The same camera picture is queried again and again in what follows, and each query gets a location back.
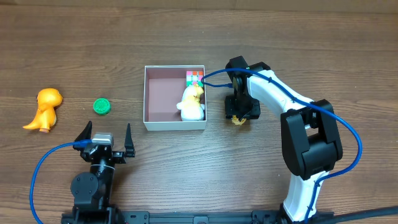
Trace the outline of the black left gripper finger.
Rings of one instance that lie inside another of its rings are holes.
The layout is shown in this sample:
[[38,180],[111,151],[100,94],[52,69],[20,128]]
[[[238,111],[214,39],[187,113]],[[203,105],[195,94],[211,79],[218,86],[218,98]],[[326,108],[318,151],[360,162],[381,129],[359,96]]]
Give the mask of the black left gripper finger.
[[131,135],[131,125],[128,123],[124,140],[125,157],[135,157],[135,148]]
[[92,121],[89,121],[87,123],[87,125],[85,126],[84,130],[75,139],[75,142],[82,141],[82,140],[90,140],[91,132],[92,132]]

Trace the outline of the gold wheel disc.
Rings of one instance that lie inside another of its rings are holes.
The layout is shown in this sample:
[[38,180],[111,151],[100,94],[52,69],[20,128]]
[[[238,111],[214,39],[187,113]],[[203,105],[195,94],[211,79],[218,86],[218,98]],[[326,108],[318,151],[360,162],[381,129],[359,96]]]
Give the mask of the gold wheel disc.
[[246,122],[246,118],[239,119],[236,115],[233,115],[231,121],[233,124],[235,124],[237,126],[242,126]]

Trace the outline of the green wheel disc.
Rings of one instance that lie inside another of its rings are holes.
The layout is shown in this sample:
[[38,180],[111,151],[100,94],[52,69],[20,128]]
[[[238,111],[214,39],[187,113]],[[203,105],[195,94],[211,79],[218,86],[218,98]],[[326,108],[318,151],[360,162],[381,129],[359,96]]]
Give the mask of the green wheel disc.
[[111,111],[111,103],[106,98],[98,98],[93,103],[93,109],[99,115],[106,115]]

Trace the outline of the white duck plush toy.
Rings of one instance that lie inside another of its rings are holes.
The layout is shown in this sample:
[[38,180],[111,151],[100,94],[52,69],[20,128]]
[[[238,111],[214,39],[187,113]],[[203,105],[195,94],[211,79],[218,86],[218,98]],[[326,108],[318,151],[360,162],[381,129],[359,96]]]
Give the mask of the white duck plush toy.
[[190,85],[184,90],[181,102],[177,103],[182,121],[203,121],[205,105],[200,103],[204,89],[198,84]]

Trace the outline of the orange dinosaur toy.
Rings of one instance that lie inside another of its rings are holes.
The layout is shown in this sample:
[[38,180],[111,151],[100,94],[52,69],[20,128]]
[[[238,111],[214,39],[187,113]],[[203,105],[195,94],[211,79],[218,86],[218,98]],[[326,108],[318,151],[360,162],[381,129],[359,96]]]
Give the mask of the orange dinosaur toy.
[[40,90],[37,95],[37,112],[34,119],[24,129],[39,129],[40,132],[48,133],[57,122],[55,108],[60,106],[63,96],[57,89],[45,88]]

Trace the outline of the multicolour puzzle cube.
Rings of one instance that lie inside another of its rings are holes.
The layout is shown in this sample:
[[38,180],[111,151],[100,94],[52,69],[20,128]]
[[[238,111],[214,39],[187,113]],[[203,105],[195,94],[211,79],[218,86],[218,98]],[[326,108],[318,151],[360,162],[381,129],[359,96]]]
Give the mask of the multicolour puzzle cube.
[[200,87],[203,87],[203,84],[201,82],[203,77],[203,71],[186,71],[186,84],[187,86],[198,85]]

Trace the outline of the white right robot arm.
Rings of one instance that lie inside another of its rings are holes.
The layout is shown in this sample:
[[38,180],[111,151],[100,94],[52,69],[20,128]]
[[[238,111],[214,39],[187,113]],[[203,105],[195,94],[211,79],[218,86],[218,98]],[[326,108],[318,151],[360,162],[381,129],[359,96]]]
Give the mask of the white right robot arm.
[[279,80],[264,62],[248,65],[242,56],[229,60],[227,74],[234,89],[225,99],[226,118],[235,124],[258,119],[264,104],[280,118],[282,155],[291,172],[279,223],[303,223],[317,210],[315,181],[326,176],[343,155],[336,121],[313,106],[333,112],[327,100],[313,101]]

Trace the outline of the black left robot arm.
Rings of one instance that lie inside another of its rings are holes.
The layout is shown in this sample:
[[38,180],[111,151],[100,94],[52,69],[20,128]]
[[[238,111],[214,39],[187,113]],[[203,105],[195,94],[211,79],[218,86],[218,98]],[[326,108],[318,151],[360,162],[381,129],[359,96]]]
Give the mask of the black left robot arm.
[[114,151],[114,138],[111,133],[91,134],[92,122],[74,141],[73,148],[81,158],[90,163],[90,170],[74,177],[71,193],[74,196],[72,213],[63,214],[61,222],[67,224],[124,224],[126,219],[120,209],[110,203],[113,177],[116,164],[124,164],[126,158],[136,152],[131,136],[131,126],[127,125],[124,151]]

